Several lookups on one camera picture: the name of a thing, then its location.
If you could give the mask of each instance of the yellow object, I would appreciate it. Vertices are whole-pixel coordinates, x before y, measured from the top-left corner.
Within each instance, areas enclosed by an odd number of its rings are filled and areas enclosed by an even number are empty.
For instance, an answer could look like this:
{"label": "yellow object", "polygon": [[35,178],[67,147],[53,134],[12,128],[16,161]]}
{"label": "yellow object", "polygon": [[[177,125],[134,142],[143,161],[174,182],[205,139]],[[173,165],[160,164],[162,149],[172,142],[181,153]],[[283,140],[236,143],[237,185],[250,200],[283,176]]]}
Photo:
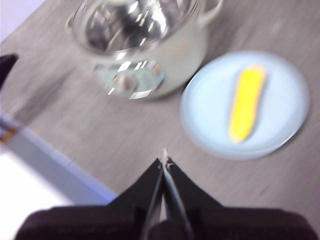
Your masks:
{"label": "yellow object", "polygon": [[234,143],[242,142],[252,131],[265,80],[266,70],[259,65],[249,66],[238,79],[229,125]]}

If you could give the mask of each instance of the gray table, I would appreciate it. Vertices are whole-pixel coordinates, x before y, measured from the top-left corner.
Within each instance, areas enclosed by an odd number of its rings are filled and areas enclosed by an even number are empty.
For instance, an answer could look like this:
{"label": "gray table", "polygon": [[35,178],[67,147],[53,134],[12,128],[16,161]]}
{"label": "gray table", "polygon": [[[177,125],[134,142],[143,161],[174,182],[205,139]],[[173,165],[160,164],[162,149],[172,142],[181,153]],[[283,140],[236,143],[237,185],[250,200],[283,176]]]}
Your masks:
{"label": "gray table", "polygon": [[179,119],[182,88],[152,101],[103,92],[64,32],[80,2],[47,0],[2,43],[1,54],[20,55],[4,85],[3,110],[117,193],[168,148],[221,203],[298,212],[320,234],[319,0],[226,0],[211,25],[205,62],[266,50],[293,62],[310,87],[310,112],[298,134],[276,152],[243,162],[209,155],[187,138]]}

